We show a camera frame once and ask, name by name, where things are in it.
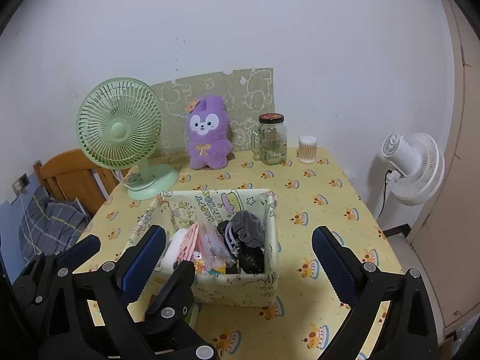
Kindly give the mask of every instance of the white fan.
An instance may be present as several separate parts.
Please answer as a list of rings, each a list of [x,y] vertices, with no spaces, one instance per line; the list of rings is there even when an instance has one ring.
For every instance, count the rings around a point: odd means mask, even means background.
[[[445,160],[430,135],[391,134],[383,142],[382,154],[395,168],[387,178],[395,180],[391,192],[402,204],[422,204],[438,190]]]

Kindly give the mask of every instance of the table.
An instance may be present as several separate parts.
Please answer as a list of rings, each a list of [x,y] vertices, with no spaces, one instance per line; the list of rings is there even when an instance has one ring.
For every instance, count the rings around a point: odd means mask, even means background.
[[[289,149],[281,165],[267,166],[253,160],[251,151],[235,152],[235,159],[221,170],[191,170],[186,155],[171,155],[152,162],[169,163],[180,171],[175,191],[229,188],[269,188],[277,195],[277,231],[280,276],[277,300],[271,307],[202,305],[195,330],[217,347],[225,359],[317,359],[349,312],[340,303],[311,248],[311,233],[328,226],[341,244],[361,261],[371,261],[386,272],[403,273],[388,241],[367,207],[336,164],[322,148],[317,162],[302,164],[296,149]],[[98,268],[117,260],[140,216],[151,201],[131,200],[118,185],[97,212],[87,231],[97,235],[99,253],[78,269]],[[161,283],[147,283],[142,299],[156,294]],[[135,320],[145,310],[145,300],[129,305]],[[382,303],[377,322],[358,359],[373,349],[385,319]],[[96,324],[102,324],[98,307],[91,303]]]

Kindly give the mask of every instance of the floor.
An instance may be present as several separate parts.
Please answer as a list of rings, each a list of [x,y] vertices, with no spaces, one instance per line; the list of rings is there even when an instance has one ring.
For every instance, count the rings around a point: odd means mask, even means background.
[[[440,311],[440,305],[438,304],[434,289],[431,286],[427,274],[425,273],[425,269],[423,269],[422,263],[403,234],[392,235],[388,237],[387,240],[405,272],[410,268],[416,268],[419,270],[423,281],[425,282],[425,287],[427,288],[427,293],[430,298],[431,309],[433,310],[433,318],[435,319],[435,327],[437,328],[438,342],[443,342],[443,316]]]

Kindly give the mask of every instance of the red and black lid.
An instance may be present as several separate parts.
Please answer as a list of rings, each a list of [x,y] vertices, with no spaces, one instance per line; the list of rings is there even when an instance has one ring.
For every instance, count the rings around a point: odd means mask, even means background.
[[[263,114],[258,117],[258,121],[262,124],[283,123],[285,117],[282,114]]]

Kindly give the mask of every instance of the fan stand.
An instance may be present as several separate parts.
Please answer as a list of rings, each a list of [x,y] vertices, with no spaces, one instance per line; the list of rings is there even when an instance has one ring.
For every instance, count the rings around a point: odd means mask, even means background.
[[[141,179],[134,186],[127,187],[128,196],[134,200],[153,199],[156,195],[172,188],[179,179],[179,173],[170,165],[149,165],[148,160],[138,162]]]

